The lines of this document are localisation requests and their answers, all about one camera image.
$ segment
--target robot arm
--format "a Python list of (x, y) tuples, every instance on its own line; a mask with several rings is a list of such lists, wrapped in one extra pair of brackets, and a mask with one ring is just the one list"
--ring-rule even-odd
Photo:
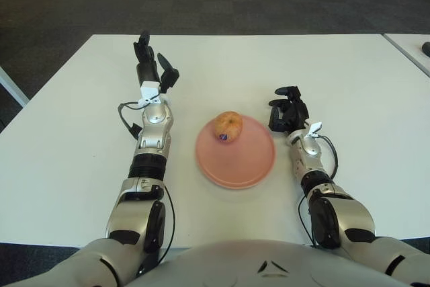
[(269, 127), (288, 134), (294, 175), (308, 201), (316, 242), (401, 282), (428, 286), (430, 256), (402, 241), (376, 237), (369, 211), (336, 185), (324, 170), (316, 142), (321, 123), (306, 122), (308, 111), (298, 88), (281, 88), (275, 93), (286, 95), (288, 99), (269, 103), (272, 106)]
[(91, 242), (49, 272), (10, 286), (124, 286), (136, 278), (142, 263), (158, 255), (165, 225), (165, 206), (160, 200), (164, 195), (163, 178), (173, 124), (171, 110), (159, 94), (174, 85), (179, 73), (159, 54), (165, 68), (160, 81), (148, 42), (149, 34), (144, 32), (134, 44), (139, 59), (142, 99), (138, 105), (144, 108), (143, 129), (138, 134), (128, 178), (123, 181), (105, 238)]

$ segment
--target black cable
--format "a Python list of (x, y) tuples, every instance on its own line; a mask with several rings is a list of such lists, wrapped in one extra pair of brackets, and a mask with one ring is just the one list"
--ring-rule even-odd
[(166, 256), (167, 252), (169, 252), (170, 250), (170, 246), (172, 245), (173, 242), (173, 236), (175, 235), (175, 225), (176, 225), (176, 216), (175, 216), (175, 209), (173, 207), (173, 202), (172, 202), (172, 198), (170, 197), (170, 193), (169, 190), (167, 189), (167, 186), (165, 185), (164, 188), (166, 189), (167, 192), (167, 196), (169, 197), (169, 201), (170, 201), (170, 206), (172, 207), (172, 215), (173, 215), (173, 229), (172, 229), (172, 236), (170, 237), (170, 242), (169, 245), (167, 246), (166, 251), (164, 252), (163, 256), (160, 258), (159, 262), (157, 263), (157, 265), (159, 265), (162, 260), (164, 259), (164, 257)]
[(303, 219), (302, 219), (302, 214), (300, 213), (300, 207), (301, 207), (301, 205), (302, 205), (302, 203), (304, 201), (304, 198), (305, 198), (305, 196), (302, 197), (302, 199), (300, 200), (300, 203), (298, 204), (298, 207), (297, 207), (298, 216), (300, 218), (300, 222), (302, 223), (302, 226), (303, 226), (304, 230), (306, 231), (306, 234), (308, 235), (310, 241), (312, 242), (312, 244), (314, 245), (314, 247), (316, 247), (315, 240), (310, 236), (309, 231), (306, 228), (306, 225), (304, 225), (304, 222), (303, 222)]
[(331, 174), (330, 178), (334, 179), (337, 173), (337, 168), (339, 167), (339, 160), (337, 158), (336, 148), (329, 137), (319, 134), (317, 138), (323, 139), (330, 146), (331, 152), (333, 153), (333, 157), (335, 158), (335, 168), (333, 169), (333, 173)]
[[(153, 97), (151, 97), (150, 99), (149, 99), (149, 101), (151, 101), (152, 99), (155, 99), (156, 97), (158, 97), (160, 95), (160, 93), (159, 94), (157, 94), (157, 95), (154, 95)], [(131, 109), (131, 110), (141, 110), (141, 109), (143, 109), (143, 108), (146, 108), (147, 106), (149, 106), (151, 103), (150, 102), (148, 102), (147, 104), (145, 104), (145, 105), (143, 105), (142, 107), (140, 107), (140, 108), (133, 108), (133, 107), (130, 107), (130, 104), (138, 104), (138, 102), (125, 102), (125, 103), (123, 103), (123, 104), (120, 104), (119, 106), (118, 106), (118, 114), (120, 115), (120, 119), (121, 119), (121, 121), (122, 121), (122, 123), (125, 125), (125, 127), (127, 128), (127, 130), (130, 132), (130, 134), (132, 134), (132, 136), (137, 140), (137, 137), (138, 137), (138, 133), (142, 130), (142, 128), (141, 127), (139, 127), (138, 125), (136, 125), (136, 124), (133, 124), (133, 127), (131, 127), (128, 123), (127, 123), (127, 121), (124, 119), (124, 117), (122, 116), (122, 109), (124, 108), (124, 107), (127, 107), (128, 109)]]

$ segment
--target dark carpet floor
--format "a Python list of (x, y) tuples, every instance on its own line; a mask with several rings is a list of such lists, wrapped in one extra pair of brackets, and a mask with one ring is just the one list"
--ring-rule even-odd
[[(430, 34), (429, 0), (0, 0), (0, 66), (31, 98), (92, 34)], [(0, 131), (20, 106), (0, 87)], [(429, 252), (428, 239), (409, 241)], [(73, 249), (0, 244), (0, 285)]]

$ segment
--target robotic hand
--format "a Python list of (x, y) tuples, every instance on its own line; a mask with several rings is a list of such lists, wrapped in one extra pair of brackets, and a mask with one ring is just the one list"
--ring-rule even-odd
[(429, 255), (390, 238), (376, 237), (372, 216), (333, 181), (321, 164), (316, 133), (321, 122), (309, 124), (308, 110), (297, 87), (282, 87), (275, 94), (269, 127), (286, 132), (291, 146), (294, 175), (308, 200), (312, 235), (325, 249), (362, 263), (412, 286), (430, 286)]

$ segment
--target pink plate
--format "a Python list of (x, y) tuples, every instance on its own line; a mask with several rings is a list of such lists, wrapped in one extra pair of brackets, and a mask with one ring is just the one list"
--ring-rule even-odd
[(213, 182), (225, 188), (257, 185), (275, 162), (275, 145), (270, 133), (256, 119), (242, 116), (241, 135), (222, 142), (213, 133), (213, 120), (197, 137), (196, 155), (200, 169)]

